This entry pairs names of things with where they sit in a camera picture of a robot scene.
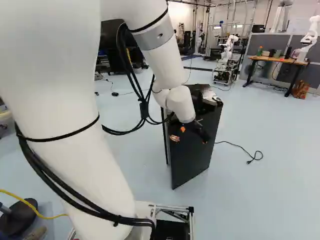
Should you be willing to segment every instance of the desk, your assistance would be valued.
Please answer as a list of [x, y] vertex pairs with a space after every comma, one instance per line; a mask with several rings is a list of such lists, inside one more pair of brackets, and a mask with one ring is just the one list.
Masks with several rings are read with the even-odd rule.
[[294, 64], [294, 65], [298, 66], [298, 68], [295, 72], [295, 75], [291, 81], [290, 87], [284, 95], [285, 97], [288, 97], [291, 94], [292, 88], [297, 81], [297, 78], [300, 74], [302, 67], [307, 66], [309, 64], [306, 61], [304, 61], [304, 62], [296, 61], [294, 58], [291, 58], [291, 57], [288, 59], [284, 59], [284, 57], [250, 56], [249, 59], [252, 60], [252, 64], [251, 64], [250, 72], [249, 72], [248, 78], [246, 80], [246, 83], [243, 85], [244, 88], [254, 82], [253, 80], [251, 80], [251, 77], [254, 74], [255, 65], [258, 61], [278, 62], [278, 63], [285, 63], [285, 64]]

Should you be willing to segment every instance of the white robotic arm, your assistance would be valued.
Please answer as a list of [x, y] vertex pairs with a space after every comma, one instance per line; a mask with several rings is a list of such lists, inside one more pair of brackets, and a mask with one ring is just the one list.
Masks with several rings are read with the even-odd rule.
[[223, 46], [224, 51], [221, 53], [221, 59], [219, 62], [226, 63], [232, 57], [232, 52], [234, 50], [234, 44], [237, 42], [239, 38], [235, 35], [230, 35], [225, 44], [219, 44], [219, 46]]
[[310, 17], [310, 29], [307, 34], [301, 39], [301, 44], [307, 45], [302, 47], [301, 49], [296, 49], [293, 54], [296, 55], [298, 53], [297, 62], [304, 62], [305, 58], [309, 52], [309, 50], [317, 43], [318, 40], [318, 25], [320, 22], [320, 16], [312, 16]]
[[[54, 138], [97, 119], [95, 64], [101, 21], [110, 19], [124, 19], [132, 31], [156, 76], [156, 101], [181, 122], [194, 120], [190, 91], [181, 86], [186, 75], [165, 0], [4, 0], [0, 96], [24, 136]], [[125, 217], [138, 214], [99, 121], [68, 138], [28, 144], [60, 179], [96, 205]], [[81, 240], [124, 240], [132, 230], [63, 203]]]

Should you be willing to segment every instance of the black pedestal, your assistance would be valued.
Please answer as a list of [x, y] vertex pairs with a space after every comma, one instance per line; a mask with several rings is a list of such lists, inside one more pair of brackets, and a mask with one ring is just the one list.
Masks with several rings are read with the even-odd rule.
[[[181, 131], [181, 123], [173, 117], [163, 124], [163, 136], [166, 161], [171, 167], [171, 187], [175, 189], [206, 170], [211, 161], [223, 103], [208, 97], [211, 88], [208, 84], [188, 85], [191, 90], [193, 104], [196, 109], [196, 120], [199, 121], [211, 139], [203, 144], [202, 139], [190, 130]], [[179, 142], [170, 138], [178, 136]]]
[[[33, 198], [26, 198], [36, 209], [38, 203]], [[35, 221], [35, 212], [21, 201], [13, 204], [9, 209], [11, 214], [3, 214], [0, 217], [0, 232], [8, 237], [20, 237]]]

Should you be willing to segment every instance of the light blue floor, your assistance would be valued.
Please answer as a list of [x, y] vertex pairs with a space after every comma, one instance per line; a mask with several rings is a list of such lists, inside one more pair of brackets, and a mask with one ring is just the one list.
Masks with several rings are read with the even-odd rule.
[[[214, 63], [192, 59], [193, 67], [209, 65], [212, 68]], [[192, 70], [188, 83], [211, 84], [211, 75]], [[149, 69], [137, 77], [147, 89], [152, 72]], [[132, 91], [125, 76], [107, 78], [113, 81], [115, 92]], [[126, 136], [106, 135], [106, 141], [136, 200], [195, 207], [196, 240], [318, 240], [320, 97], [285, 98], [283, 92], [259, 89], [260, 85], [242, 88], [242, 84], [238, 80], [230, 91], [216, 90], [224, 102], [216, 140], [240, 144], [250, 153], [260, 150], [264, 154], [260, 162], [247, 165], [250, 159], [241, 149], [219, 144], [210, 168], [173, 191], [161, 126], [146, 124]], [[139, 120], [137, 97], [111, 96], [107, 81], [95, 85], [101, 121], [118, 130], [132, 128]], [[160, 120], [153, 100], [150, 111]], [[47, 216], [63, 211], [58, 197], [28, 166], [14, 135], [0, 140], [0, 188], [36, 198]], [[0, 200], [8, 205], [15, 202], [4, 195]], [[45, 224], [49, 240], [66, 239], [72, 227], [67, 218]]]

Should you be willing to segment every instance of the black zip tie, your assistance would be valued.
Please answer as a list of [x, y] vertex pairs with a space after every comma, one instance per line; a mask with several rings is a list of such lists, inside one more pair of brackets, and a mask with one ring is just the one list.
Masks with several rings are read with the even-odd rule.
[[88, 128], [90, 128], [93, 125], [95, 125], [96, 122], [98, 122], [99, 118], [100, 118], [100, 114], [98, 114], [96, 119], [93, 122], [91, 122], [89, 125], [87, 125], [87, 126], [85, 126], [83, 128], [80, 128], [79, 130], [76, 130], [76, 131], [61, 135], [61, 136], [42, 138], [42, 139], [39, 139], [39, 138], [35, 139], [35, 138], [31, 138], [31, 137], [25, 137], [21, 133], [18, 133], [18, 132], [16, 133], [16, 136], [18, 138], [20, 138], [20, 139], [27, 140], [27, 141], [30, 141], [30, 142], [35, 142], [35, 143], [53, 142], [53, 141], [57, 141], [57, 140], [66, 139], [66, 138], [72, 137], [72, 136], [74, 136], [76, 134], [79, 134], [79, 133], [83, 132], [84, 130], [87, 130]]
[[115, 221], [114, 224], [113, 224], [114, 227], [117, 227], [118, 225], [119, 225], [119, 222], [118, 222], [118, 221]]

